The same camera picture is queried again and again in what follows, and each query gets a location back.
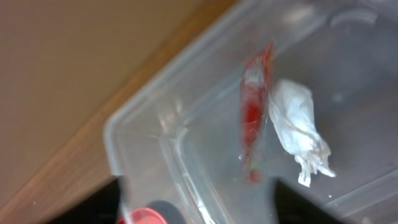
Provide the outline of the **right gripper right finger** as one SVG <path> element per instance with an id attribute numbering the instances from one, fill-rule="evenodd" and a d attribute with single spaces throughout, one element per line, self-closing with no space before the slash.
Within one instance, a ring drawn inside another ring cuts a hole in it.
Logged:
<path id="1" fill-rule="evenodd" d="M 343 224 L 281 179 L 273 180 L 273 206 L 279 224 Z"/>

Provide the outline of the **red sauce packet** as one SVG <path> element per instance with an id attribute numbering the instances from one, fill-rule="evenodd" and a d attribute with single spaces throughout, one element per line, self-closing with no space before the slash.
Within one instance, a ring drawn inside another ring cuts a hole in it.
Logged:
<path id="1" fill-rule="evenodd" d="M 248 182 L 262 180 L 261 169 L 255 162 L 262 129 L 268 112 L 268 92 L 271 87 L 273 41 L 248 60 L 239 86 L 239 132 L 243 149 L 243 170 Z"/>

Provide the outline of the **white napkin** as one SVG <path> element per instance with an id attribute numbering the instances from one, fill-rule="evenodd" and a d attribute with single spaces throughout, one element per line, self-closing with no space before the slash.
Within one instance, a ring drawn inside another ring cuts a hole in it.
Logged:
<path id="1" fill-rule="evenodd" d="M 331 151 L 315 126 L 312 92 L 303 84 L 279 80 L 269 93 L 269 116 L 284 150 L 301 165 L 298 183 L 310 187 L 311 175 L 336 174 L 329 168 Z"/>

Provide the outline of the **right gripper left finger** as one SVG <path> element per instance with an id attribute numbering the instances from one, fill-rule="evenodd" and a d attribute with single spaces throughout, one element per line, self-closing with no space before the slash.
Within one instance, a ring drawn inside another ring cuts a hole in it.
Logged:
<path id="1" fill-rule="evenodd" d="M 48 224 L 115 224 L 121 201 L 119 179 L 114 179 Z"/>

